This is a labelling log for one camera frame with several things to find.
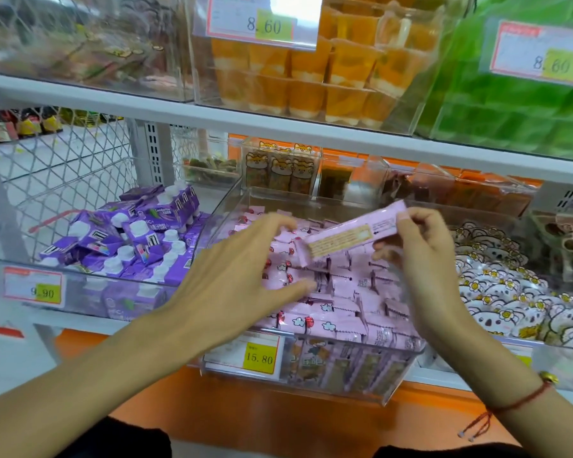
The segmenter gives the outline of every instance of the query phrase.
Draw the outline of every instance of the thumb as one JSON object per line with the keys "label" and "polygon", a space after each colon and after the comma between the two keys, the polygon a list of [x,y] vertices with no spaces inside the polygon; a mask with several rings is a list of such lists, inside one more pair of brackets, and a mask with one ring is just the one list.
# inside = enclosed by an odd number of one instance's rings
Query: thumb
{"label": "thumb", "polygon": [[296,281],[288,286],[283,286],[275,291],[267,291],[267,303],[271,304],[272,310],[284,304],[295,302],[305,295],[316,291],[316,283],[310,280]]}
{"label": "thumb", "polygon": [[420,241],[424,241],[418,225],[416,225],[409,216],[397,215],[397,231],[399,232],[399,236],[401,236],[405,250],[413,247]]}

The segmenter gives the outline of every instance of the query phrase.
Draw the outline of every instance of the red string bracelet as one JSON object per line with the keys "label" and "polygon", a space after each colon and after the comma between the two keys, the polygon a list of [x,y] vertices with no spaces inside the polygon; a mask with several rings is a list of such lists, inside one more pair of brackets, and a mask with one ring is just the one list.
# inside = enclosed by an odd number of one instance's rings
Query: red string bracelet
{"label": "red string bracelet", "polygon": [[557,377],[546,371],[541,371],[539,373],[539,377],[541,377],[543,384],[538,389],[536,389],[532,394],[529,394],[525,398],[520,399],[519,401],[506,407],[492,408],[492,409],[486,407],[486,411],[477,418],[475,418],[471,423],[469,423],[469,425],[465,429],[460,431],[458,433],[458,437],[460,438],[465,437],[466,431],[470,430],[472,427],[475,426],[475,424],[479,423],[480,421],[484,421],[484,423],[480,426],[480,429],[478,429],[478,432],[476,432],[473,436],[469,437],[469,441],[473,442],[475,439],[477,439],[478,437],[489,431],[490,420],[493,415],[498,415],[500,413],[508,412],[509,410],[515,410],[517,408],[520,408],[522,405],[525,405],[531,400],[534,400],[535,398],[540,396],[543,392],[545,392],[547,389],[549,389],[551,386],[553,386],[555,383],[558,382]]}

